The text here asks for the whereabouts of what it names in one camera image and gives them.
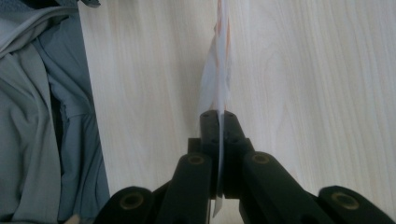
light wood surface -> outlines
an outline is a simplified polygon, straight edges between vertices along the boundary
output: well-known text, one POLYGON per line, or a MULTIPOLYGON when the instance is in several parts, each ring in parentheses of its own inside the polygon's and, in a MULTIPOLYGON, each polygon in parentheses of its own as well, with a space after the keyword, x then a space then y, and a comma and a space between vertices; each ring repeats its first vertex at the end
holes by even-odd
MULTIPOLYGON (((156 189, 189 137, 214 0, 79 5, 111 193, 156 189)), ((231 0, 231 99, 256 150, 306 190, 354 189, 396 220, 396 1, 231 0)), ((237 202, 218 223, 241 223, 237 202)))

pivot screw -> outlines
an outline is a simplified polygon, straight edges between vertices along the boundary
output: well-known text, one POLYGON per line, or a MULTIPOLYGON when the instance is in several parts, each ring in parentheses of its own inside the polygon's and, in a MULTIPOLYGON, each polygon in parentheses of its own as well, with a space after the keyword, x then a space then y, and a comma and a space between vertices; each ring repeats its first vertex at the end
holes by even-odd
POLYGON ((332 200, 348 210, 356 210, 360 206, 355 198, 340 191, 332 194, 332 200))
POLYGON ((120 207, 123 210, 132 210, 138 208, 145 201, 140 192, 132 192, 123 196, 120 200, 120 207))

gray fabric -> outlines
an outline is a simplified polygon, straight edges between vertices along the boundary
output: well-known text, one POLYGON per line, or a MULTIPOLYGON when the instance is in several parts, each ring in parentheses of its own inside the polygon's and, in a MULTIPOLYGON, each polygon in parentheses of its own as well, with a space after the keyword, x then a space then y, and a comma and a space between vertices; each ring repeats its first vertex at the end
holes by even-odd
POLYGON ((57 220, 61 171, 50 89, 29 42, 71 12, 58 7, 0 15, 0 223, 57 220))
POLYGON ((109 192, 78 14, 43 33, 34 45, 49 73, 52 94, 61 102, 59 219, 96 217, 109 192))

paper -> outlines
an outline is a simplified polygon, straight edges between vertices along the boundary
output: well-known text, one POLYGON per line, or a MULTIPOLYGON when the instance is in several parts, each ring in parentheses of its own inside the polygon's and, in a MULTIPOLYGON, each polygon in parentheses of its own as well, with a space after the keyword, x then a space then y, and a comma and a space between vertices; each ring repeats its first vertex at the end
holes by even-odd
POLYGON ((205 63, 201 80, 201 93, 198 105, 199 115, 211 107, 218 111, 219 118, 219 173, 215 216, 222 207, 222 173, 224 157, 224 110, 230 91, 230 23, 227 0, 218 0, 218 18, 215 26, 215 36, 205 63))

wooden table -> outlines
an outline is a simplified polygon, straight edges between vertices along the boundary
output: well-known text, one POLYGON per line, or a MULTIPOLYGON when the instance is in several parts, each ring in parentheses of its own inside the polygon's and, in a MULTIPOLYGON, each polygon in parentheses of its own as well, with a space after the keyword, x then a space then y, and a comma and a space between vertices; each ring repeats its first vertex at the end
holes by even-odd
MULTIPOLYGON (((197 137, 214 0, 79 5, 111 193, 154 190, 197 137)), ((354 189, 396 220, 396 1, 230 1, 227 109, 309 192, 354 189)), ((237 202, 219 223, 241 223, 237 202)))

